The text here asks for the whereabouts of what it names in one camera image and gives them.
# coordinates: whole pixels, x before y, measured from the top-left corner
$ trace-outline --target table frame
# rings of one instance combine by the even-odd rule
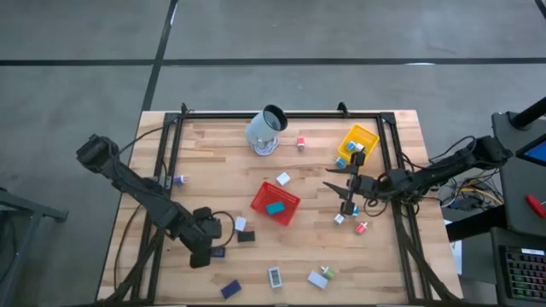
[[[188,109],[185,104],[182,105],[182,113],[186,113]],[[160,145],[158,147],[157,159],[155,161],[154,167],[154,179],[158,182],[164,182],[164,178],[161,177],[161,163],[165,156],[167,139],[169,136],[170,129],[174,128],[174,137],[172,140],[171,147],[171,156],[169,160],[169,165],[167,166],[167,173],[164,176],[167,176],[167,184],[164,188],[167,190],[167,193],[171,195],[171,186],[172,178],[174,177],[174,171],[176,168],[177,156],[179,144],[182,138],[182,128],[183,121],[185,119],[251,119],[257,112],[199,112],[199,113],[187,113],[186,116],[181,120],[172,121],[173,117],[179,116],[180,113],[165,113],[163,119],[164,127],[161,131]],[[383,163],[385,170],[392,169],[391,156],[389,154],[389,147],[386,142],[386,129],[387,125],[392,134],[392,142],[394,151],[396,153],[402,152],[402,146],[400,144],[400,138],[398,135],[398,127],[396,123],[396,117],[393,112],[355,112],[350,113],[347,110],[346,105],[343,102],[340,102],[337,110],[335,111],[315,111],[315,112],[306,112],[306,111],[288,111],[286,115],[289,119],[374,119],[377,124],[380,144],[381,144],[381,154],[383,156]],[[405,163],[400,154],[396,154],[396,164],[398,168],[405,168]],[[433,273],[430,267],[427,265],[427,262],[423,256],[423,248],[421,244],[421,237],[419,234],[419,228],[417,226],[417,219],[415,217],[414,207],[411,205],[404,205],[407,211],[407,216],[402,213],[402,205],[397,202],[392,202],[392,215],[393,222],[398,237],[398,250],[400,253],[400,261],[402,264],[402,274],[404,276],[404,285],[406,288],[406,294],[409,304],[419,304],[426,306],[454,306],[454,305],[473,305],[469,303],[463,303],[461,301],[438,301],[433,299],[431,291],[431,283],[428,281],[427,277],[437,280],[438,277]],[[402,242],[401,238],[408,237],[406,229],[403,223],[403,217],[408,218],[409,233],[411,235],[411,242]],[[139,256],[138,263],[147,262],[151,257],[151,253],[146,252],[147,248],[151,246],[150,237],[153,234],[152,222],[147,214],[144,221],[144,227],[142,230],[141,244],[139,246]],[[117,301],[114,302],[115,305],[151,305],[154,304],[155,294],[157,283],[159,279],[160,272],[160,263],[161,263],[161,253],[163,247],[164,236],[160,237],[159,244],[152,246],[154,249],[154,257],[152,260],[152,267],[150,271],[149,283],[148,283],[148,292],[146,298],[141,298],[141,287],[142,287],[142,272],[139,273],[139,276],[135,279],[134,284],[131,287],[130,299],[126,301]],[[410,259],[408,253],[411,254],[414,260],[417,263],[417,268],[420,274],[420,283],[422,289],[423,298],[417,298],[415,294],[415,285],[414,280],[411,275]]]

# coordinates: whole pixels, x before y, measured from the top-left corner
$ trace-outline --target yellow basket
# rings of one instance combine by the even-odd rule
[[[345,139],[343,139],[343,142],[338,147],[340,157],[345,159],[347,164],[351,162],[351,152],[347,150],[347,144],[351,141],[364,145],[364,152],[366,153],[365,161],[368,161],[369,156],[375,148],[375,144],[377,144],[377,141],[379,141],[379,137],[361,125],[353,125],[349,130],[349,133],[347,133],[345,136]]]

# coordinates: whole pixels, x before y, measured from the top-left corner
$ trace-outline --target concrete floor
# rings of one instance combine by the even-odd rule
[[[169,0],[0,3],[0,60],[153,59]],[[545,57],[544,27],[532,0],[186,0],[166,59]],[[0,67],[0,186],[70,211],[41,225],[17,305],[93,301],[119,193],[75,151],[92,133],[134,137],[151,70]],[[545,79],[538,64],[163,67],[151,109],[417,109],[437,154],[492,134],[490,115],[540,99]],[[494,301],[491,285],[462,284],[470,300]]]

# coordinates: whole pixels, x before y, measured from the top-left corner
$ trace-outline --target red basket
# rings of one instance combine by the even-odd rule
[[[269,215],[265,207],[274,202],[282,201],[284,204],[284,211]],[[280,225],[288,226],[292,221],[293,214],[298,209],[300,199],[289,192],[274,186],[269,182],[262,183],[258,193],[254,197],[250,207],[254,210],[262,213],[267,217],[273,218]]]

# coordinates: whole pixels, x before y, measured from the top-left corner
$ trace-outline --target desk lamp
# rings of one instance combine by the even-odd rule
[[[248,124],[245,134],[250,147],[259,155],[269,155],[279,146],[279,132],[287,129],[288,119],[277,106],[268,105]]]

